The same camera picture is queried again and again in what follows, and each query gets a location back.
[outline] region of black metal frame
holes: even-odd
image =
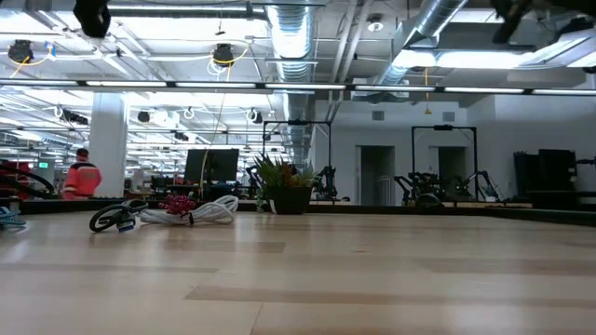
[[[478,188],[478,144],[477,144],[477,128],[476,127],[456,127],[456,126],[413,126],[412,127],[412,174],[416,172],[416,145],[415,145],[415,133],[417,129],[432,129],[435,131],[453,131],[454,129],[467,129],[471,130],[473,134],[474,144],[474,192],[476,194],[476,200],[479,199],[479,188]],[[416,197],[416,180],[413,180],[412,197]]]
[[[267,125],[288,125],[288,126],[310,126],[310,125],[327,125],[327,129],[329,133],[327,134],[328,139],[328,148],[329,153],[327,166],[332,166],[332,122],[331,121],[300,121],[300,120],[292,120],[292,121],[263,121],[263,154],[265,154],[265,143],[266,143],[266,136],[267,136]],[[335,205],[335,199],[332,198],[332,203]]]

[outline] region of red jacket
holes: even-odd
[[[79,162],[71,165],[66,176],[64,199],[88,198],[102,182],[100,171],[91,163]]]

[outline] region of doorway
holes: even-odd
[[[395,204],[395,147],[357,147],[357,195],[362,206]]]
[[[443,181],[452,181],[454,177],[465,179],[466,171],[465,147],[439,147],[439,177]],[[445,184],[447,194],[455,194],[455,182]]]

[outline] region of person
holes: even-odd
[[[76,151],[76,163],[68,169],[66,185],[62,197],[67,200],[88,199],[93,196],[95,189],[102,182],[100,170],[89,163],[89,151]]]

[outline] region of ceiling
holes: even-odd
[[[111,4],[133,4],[136,6],[151,6],[151,1],[112,1]],[[193,4],[207,3],[195,1]],[[348,43],[355,38],[358,27],[359,13],[362,4],[356,9],[353,22],[347,24],[345,14],[350,2],[329,1],[325,6],[316,7],[314,28],[314,51],[310,61],[315,64],[314,81],[327,83],[331,80],[335,54],[340,46],[339,36],[344,29],[351,27]],[[223,7],[238,6],[236,2]],[[392,44],[396,35],[396,28],[400,22],[414,18],[418,13],[420,1],[388,0],[373,1],[371,14],[382,14],[381,22],[384,28],[378,32],[363,29],[359,37],[354,59],[351,61],[346,79],[373,78],[380,74],[393,61]],[[481,26],[495,27],[499,23],[494,11],[488,6],[488,1],[469,1],[451,21],[453,36],[459,23],[475,23]],[[446,44],[451,42],[449,29],[445,30]],[[116,17],[113,18],[109,36],[101,42],[86,38],[80,31],[80,24],[70,11],[32,12],[16,8],[0,8],[0,49],[6,50],[14,44],[15,39],[31,40],[34,61],[42,62],[35,66],[23,66],[15,74],[15,78],[29,79],[72,79],[72,80],[194,80],[216,81],[226,80],[227,73],[212,74],[210,68],[211,52],[218,44],[230,43],[235,56],[243,53],[244,57],[237,60],[232,67],[229,80],[231,81],[277,81],[277,56],[271,41],[271,30],[267,22],[262,20],[219,19],[206,18],[168,18],[168,17]],[[491,36],[485,35],[481,39],[490,42]],[[538,49],[543,38],[534,37],[534,48]],[[47,43],[51,43],[56,52],[55,56],[47,57]],[[8,78],[19,67],[7,57],[7,53],[0,53],[0,77]],[[537,70],[494,70],[468,69],[465,64],[451,67],[429,67],[426,71],[410,70],[405,79],[411,85],[449,85],[456,87],[574,87],[585,81],[585,75],[580,69],[556,67]],[[255,125],[249,118],[250,111],[260,112],[264,120],[285,120],[283,94],[221,94],[221,93],[168,93],[168,92],[123,92],[131,108],[129,126],[129,154],[128,161],[132,167],[143,166],[148,161],[147,152],[154,155],[154,161],[161,162],[158,168],[170,170],[174,162],[177,167],[184,161],[184,149],[193,144],[196,147],[211,142],[212,145],[236,145],[244,148],[251,147],[251,151],[258,152],[262,125]],[[13,139],[15,132],[5,132],[5,146],[23,145],[51,146],[53,149],[44,153],[64,153],[64,165],[67,165],[69,152],[76,146],[87,145],[88,128],[69,125],[61,121],[56,115],[60,113],[57,106],[65,110],[80,114],[91,119],[93,92],[89,91],[56,91],[31,90],[14,87],[0,89],[0,127],[27,126],[50,127],[51,130],[36,131],[42,138],[20,136]],[[464,110],[478,96],[466,94],[433,95],[433,102],[443,101],[446,109],[456,112]],[[362,125],[364,120],[370,119],[369,112],[374,108],[392,110],[394,107],[411,106],[417,110],[427,99],[426,94],[410,94],[399,104],[383,103],[374,107],[366,102],[350,101],[345,97],[338,110],[336,122],[341,126],[354,127]],[[328,103],[324,100],[316,104],[316,117],[321,120],[326,115]],[[158,120],[142,124],[137,120],[139,112],[155,114],[161,112]],[[370,127],[398,127],[409,125],[415,118],[403,114],[394,119],[389,118],[382,126],[372,124]],[[185,130],[201,131],[204,133],[191,136],[190,141],[178,141],[172,134],[142,133],[142,130],[156,127],[175,127],[181,132]],[[215,129],[227,130],[229,135],[211,134]],[[275,135],[272,146],[278,147],[276,154],[283,154],[287,143],[287,130],[281,129],[280,135]],[[179,147],[179,152],[171,149]],[[31,150],[31,156],[39,156],[39,150]],[[4,152],[3,157],[10,157],[15,151]],[[250,156],[246,153],[248,163]]]

